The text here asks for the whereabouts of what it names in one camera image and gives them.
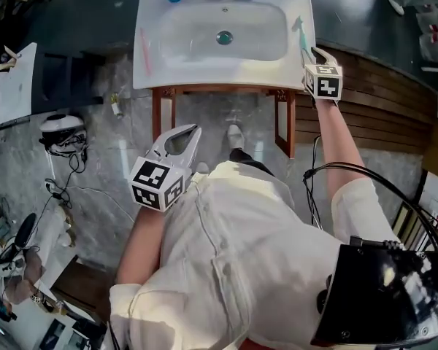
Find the sink basin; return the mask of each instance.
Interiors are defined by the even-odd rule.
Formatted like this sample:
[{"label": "sink basin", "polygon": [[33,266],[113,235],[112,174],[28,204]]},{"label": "sink basin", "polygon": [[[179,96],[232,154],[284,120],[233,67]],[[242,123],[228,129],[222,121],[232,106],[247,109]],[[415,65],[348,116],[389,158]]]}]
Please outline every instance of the sink basin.
[{"label": "sink basin", "polygon": [[[160,51],[165,61],[199,58],[243,58],[275,61],[287,52],[284,12],[269,4],[211,2],[179,6],[161,22]],[[217,35],[231,34],[227,44]]]},{"label": "sink basin", "polygon": [[133,86],[243,84],[303,89],[310,0],[139,0]]}]

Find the white shirt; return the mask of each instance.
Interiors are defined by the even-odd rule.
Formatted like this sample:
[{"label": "white shirt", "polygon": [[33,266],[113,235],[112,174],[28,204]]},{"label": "white shirt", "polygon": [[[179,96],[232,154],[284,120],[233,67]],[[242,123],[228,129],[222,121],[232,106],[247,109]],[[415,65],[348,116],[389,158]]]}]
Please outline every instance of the white shirt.
[{"label": "white shirt", "polygon": [[[110,290],[120,347],[312,349],[316,297],[350,236],[397,240],[369,179],[332,200],[332,235],[293,212],[288,187],[257,168],[221,163],[195,175],[166,215],[161,268],[144,285]],[[103,349],[112,349],[106,335]]]}]

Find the small bottle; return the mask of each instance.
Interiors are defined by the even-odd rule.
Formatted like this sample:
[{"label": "small bottle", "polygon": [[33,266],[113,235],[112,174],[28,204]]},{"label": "small bottle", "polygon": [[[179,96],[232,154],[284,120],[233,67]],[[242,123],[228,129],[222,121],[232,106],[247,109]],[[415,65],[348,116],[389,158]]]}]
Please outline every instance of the small bottle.
[{"label": "small bottle", "polygon": [[117,118],[123,117],[123,113],[120,110],[120,104],[119,104],[117,93],[113,93],[110,96],[110,103],[112,104],[112,110],[113,110],[114,114],[117,116]]}]

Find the dark pants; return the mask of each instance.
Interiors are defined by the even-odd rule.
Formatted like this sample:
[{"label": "dark pants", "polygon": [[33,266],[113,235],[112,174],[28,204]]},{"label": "dark pants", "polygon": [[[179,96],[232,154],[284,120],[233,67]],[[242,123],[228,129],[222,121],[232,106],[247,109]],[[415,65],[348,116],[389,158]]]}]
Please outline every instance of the dark pants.
[{"label": "dark pants", "polygon": [[260,170],[266,172],[267,174],[272,175],[272,172],[268,170],[268,168],[263,163],[252,159],[251,155],[248,155],[240,148],[232,149],[229,160],[231,160],[232,162],[242,163],[244,165],[249,165],[259,168]]}]

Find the white sneaker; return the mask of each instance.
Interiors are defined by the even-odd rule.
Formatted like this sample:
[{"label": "white sneaker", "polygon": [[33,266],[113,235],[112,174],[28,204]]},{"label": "white sneaker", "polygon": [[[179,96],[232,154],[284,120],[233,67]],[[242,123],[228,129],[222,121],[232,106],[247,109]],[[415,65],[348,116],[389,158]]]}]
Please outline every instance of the white sneaker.
[{"label": "white sneaker", "polygon": [[398,3],[396,3],[394,0],[388,0],[389,4],[393,7],[394,10],[396,10],[396,13],[398,15],[404,15],[404,8],[401,7]]},{"label": "white sneaker", "polygon": [[243,136],[242,130],[240,130],[238,125],[230,125],[228,127],[227,139],[231,150],[236,148],[245,148],[245,137]]},{"label": "white sneaker", "polygon": [[210,173],[210,167],[205,162],[198,163],[196,171],[198,174],[208,175]]}]

